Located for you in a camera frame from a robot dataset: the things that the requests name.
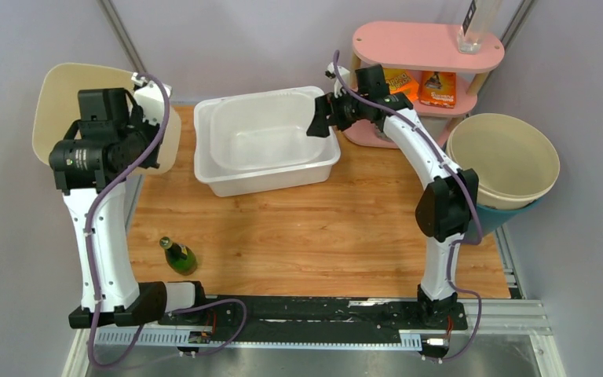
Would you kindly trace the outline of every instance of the white plastic tub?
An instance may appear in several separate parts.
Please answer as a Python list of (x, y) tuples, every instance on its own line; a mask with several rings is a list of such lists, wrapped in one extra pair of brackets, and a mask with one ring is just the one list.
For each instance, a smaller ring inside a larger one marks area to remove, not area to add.
[(307, 137), (315, 86), (202, 101), (194, 111), (198, 181), (235, 196), (326, 181), (341, 156), (330, 137)]

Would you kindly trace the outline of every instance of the wooden table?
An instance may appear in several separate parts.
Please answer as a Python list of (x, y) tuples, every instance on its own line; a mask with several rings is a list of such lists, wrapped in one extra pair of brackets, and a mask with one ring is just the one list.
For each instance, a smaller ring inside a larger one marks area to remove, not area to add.
[[(192, 107), (177, 111), (177, 161), (144, 180), (130, 229), (139, 281), (188, 279), (165, 262), (158, 240), (169, 236), (197, 255), (190, 278), (207, 294), (416, 297), (426, 253), (415, 222), (422, 187), (400, 151), (339, 134), (342, 156), (329, 180), (219, 198), (193, 173)], [(461, 248), (456, 280), (485, 298), (510, 297), (493, 236)]]

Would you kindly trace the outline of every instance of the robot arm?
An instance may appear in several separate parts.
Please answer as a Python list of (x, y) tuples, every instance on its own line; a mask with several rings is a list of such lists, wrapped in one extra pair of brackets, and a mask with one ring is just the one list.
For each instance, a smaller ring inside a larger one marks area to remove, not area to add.
[[(82, 267), (82, 300), (68, 316), (72, 328), (89, 328), (93, 315), (100, 316), (99, 325), (145, 324), (195, 301), (194, 283), (135, 280), (123, 215), (125, 182), (120, 182), (100, 202), (93, 220), (93, 255), (102, 305), (101, 313), (92, 313), (96, 303), (86, 250), (86, 215), (98, 194), (152, 143), (166, 110), (156, 84), (142, 82), (137, 74), (132, 81), (132, 96), (124, 88), (80, 90), (81, 118), (49, 154), (57, 188), (73, 220)], [(165, 90), (171, 93), (168, 86)], [(76, 139), (78, 132), (82, 137)], [(159, 146), (140, 167), (158, 167), (158, 150)]]
[[(418, 299), (429, 316), (446, 317), (449, 308), (456, 303), (456, 292), (447, 279), (449, 249), (452, 243), (463, 238), (471, 217), (466, 198), (443, 165), (447, 165), (449, 170), (462, 179), (473, 202), (477, 197), (477, 175), (473, 170), (461, 170), (440, 150), (420, 122), (412, 103), (402, 93), (389, 93), (381, 66), (362, 68), (355, 73), (357, 93), (361, 97), (398, 111), (411, 120), (416, 128), (411, 128), (396, 116), (345, 95), (345, 92), (338, 95), (334, 92), (316, 98), (316, 113), (306, 134), (327, 137), (330, 126), (343, 131), (356, 121), (367, 119), (404, 153), (424, 187), (415, 211), (418, 226), (427, 236), (426, 269), (418, 287)], [(438, 156), (443, 158), (442, 165)], [(452, 278), (455, 263), (456, 258), (449, 266)]]

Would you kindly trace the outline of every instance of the beige bucket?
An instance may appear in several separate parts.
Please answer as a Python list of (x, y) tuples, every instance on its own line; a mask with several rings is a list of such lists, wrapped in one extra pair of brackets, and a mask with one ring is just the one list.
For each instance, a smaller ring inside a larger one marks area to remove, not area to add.
[(530, 124), (502, 114), (479, 114), (450, 134), (447, 153), (480, 178), (477, 203), (516, 210), (546, 194), (556, 183), (561, 162), (556, 149)]

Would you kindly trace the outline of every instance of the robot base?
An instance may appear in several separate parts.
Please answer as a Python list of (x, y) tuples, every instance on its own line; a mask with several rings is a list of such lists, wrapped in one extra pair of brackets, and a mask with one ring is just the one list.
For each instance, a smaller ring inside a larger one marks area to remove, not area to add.
[(463, 304), (457, 301), (458, 295), (454, 292), (442, 300), (431, 300), (421, 285), (417, 286), (418, 319), (427, 328), (447, 328), (448, 318), (454, 322), (455, 329), (468, 328), (466, 312)]
[[(205, 300), (204, 289), (202, 284), (197, 281), (192, 281), (196, 286), (196, 305), (202, 305)], [(98, 327), (107, 324), (115, 324), (117, 326), (139, 326), (156, 320), (160, 320), (165, 316), (165, 308), (167, 304), (167, 290), (162, 281), (152, 283), (139, 283), (140, 295), (131, 304), (128, 309), (123, 306), (115, 308), (114, 312), (100, 313), (98, 319)], [(78, 306), (68, 315), (68, 323), (71, 328), (90, 328), (93, 313), (87, 308)]]

